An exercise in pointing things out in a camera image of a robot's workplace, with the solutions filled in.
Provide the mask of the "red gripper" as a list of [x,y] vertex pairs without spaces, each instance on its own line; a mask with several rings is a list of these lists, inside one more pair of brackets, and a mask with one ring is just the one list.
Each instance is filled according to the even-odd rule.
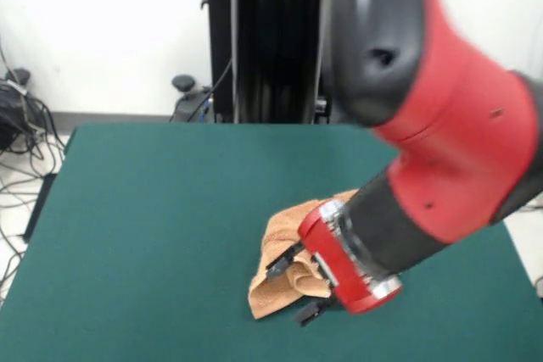
[[309,302],[294,317],[306,326],[335,304],[335,298],[351,313],[361,314],[376,309],[396,297],[403,284],[398,276],[374,277],[350,251],[339,228],[341,204],[320,204],[300,223],[296,242],[266,267],[266,279],[274,280],[286,272],[294,258],[304,249],[309,252],[329,281],[335,297]]

